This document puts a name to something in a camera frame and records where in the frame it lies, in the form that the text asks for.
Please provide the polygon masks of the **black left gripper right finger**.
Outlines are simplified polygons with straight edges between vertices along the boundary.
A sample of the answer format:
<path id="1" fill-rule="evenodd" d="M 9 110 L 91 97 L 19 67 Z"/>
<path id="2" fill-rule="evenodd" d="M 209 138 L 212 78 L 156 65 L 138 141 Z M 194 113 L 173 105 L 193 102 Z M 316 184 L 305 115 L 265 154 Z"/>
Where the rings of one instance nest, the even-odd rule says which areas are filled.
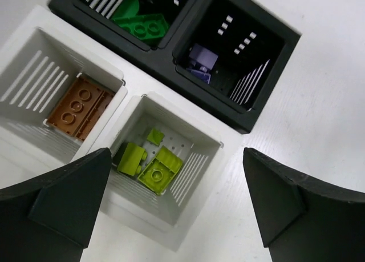
<path id="1" fill-rule="evenodd" d="M 244 172 L 272 261 L 364 261 L 364 193 L 245 148 Z"/>

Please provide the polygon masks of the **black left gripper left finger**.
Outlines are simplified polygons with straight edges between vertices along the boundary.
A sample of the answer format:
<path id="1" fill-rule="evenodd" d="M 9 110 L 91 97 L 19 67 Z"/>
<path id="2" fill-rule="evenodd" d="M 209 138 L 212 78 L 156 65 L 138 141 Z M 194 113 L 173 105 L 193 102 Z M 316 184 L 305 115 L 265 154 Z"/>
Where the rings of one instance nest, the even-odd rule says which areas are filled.
<path id="1" fill-rule="evenodd" d="M 1 189 L 1 261 L 80 261 L 111 170 L 100 148 Z"/>

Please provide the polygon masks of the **lime square lego brick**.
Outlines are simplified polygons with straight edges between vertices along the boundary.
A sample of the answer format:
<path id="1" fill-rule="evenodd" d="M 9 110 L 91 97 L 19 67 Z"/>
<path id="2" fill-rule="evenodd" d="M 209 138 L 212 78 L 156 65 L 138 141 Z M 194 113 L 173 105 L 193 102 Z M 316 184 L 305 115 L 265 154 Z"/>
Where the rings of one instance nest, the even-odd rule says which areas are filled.
<path id="1" fill-rule="evenodd" d="M 129 176 L 136 176 L 142 170 L 142 162 L 146 160 L 148 153 L 143 147 L 134 143 L 128 143 L 117 165 L 117 171 Z"/>

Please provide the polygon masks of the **brown lego plate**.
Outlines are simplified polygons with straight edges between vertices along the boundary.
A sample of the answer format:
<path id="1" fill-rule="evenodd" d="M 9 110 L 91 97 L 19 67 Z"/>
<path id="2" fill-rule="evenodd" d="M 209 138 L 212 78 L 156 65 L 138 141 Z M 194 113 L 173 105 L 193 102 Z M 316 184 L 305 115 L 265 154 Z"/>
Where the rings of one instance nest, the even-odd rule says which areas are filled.
<path id="1" fill-rule="evenodd" d="M 103 91 L 101 96 L 97 99 L 95 104 L 90 109 L 85 120 L 81 123 L 75 137 L 81 141 L 85 141 L 88 134 L 91 132 L 103 112 L 106 110 L 111 100 L 114 98 L 115 93 L 109 91 Z"/>
<path id="2" fill-rule="evenodd" d="M 102 93 L 100 86 L 84 76 L 76 78 L 47 118 L 47 123 L 75 136 Z"/>

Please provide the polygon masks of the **green rectangular lego brick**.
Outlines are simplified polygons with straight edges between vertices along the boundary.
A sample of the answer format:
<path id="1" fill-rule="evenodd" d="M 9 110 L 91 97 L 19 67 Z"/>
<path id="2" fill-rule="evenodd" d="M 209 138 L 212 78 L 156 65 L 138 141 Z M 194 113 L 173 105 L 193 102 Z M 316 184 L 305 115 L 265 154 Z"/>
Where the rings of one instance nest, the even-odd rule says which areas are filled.
<path id="1" fill-rule="evenodd" d="M 150 46 L 156 46 L 169 30 L 162 14 L 113 17 L 111 21 Z"/>

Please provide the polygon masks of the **green rounded brick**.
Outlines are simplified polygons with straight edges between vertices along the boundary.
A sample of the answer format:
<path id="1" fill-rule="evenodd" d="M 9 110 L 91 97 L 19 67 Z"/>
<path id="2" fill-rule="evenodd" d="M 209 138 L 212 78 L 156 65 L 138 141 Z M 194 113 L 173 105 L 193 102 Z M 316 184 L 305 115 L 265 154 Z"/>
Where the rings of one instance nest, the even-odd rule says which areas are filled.
<path id="1" fill-rule="evenodd" d="M 116 11 L 112 14 L 111 19 L 131 18 L 138 15 L 140 8 L 139 0 L 123 0 Z"/>

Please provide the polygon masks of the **small lime lego piece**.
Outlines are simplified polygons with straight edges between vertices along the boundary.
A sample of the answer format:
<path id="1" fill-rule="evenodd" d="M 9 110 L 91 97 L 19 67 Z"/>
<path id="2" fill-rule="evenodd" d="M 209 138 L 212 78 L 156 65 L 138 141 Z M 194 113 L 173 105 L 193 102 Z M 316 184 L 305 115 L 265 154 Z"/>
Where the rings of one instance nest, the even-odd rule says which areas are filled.
<path id="1" fill-rule="evenodd" d="M 160 143 L 163 141 L 164 136 L 165 135 L 160 130 L 152 128 L 147 136 L 147 141 L 156 146 L 159 146 Z"/>

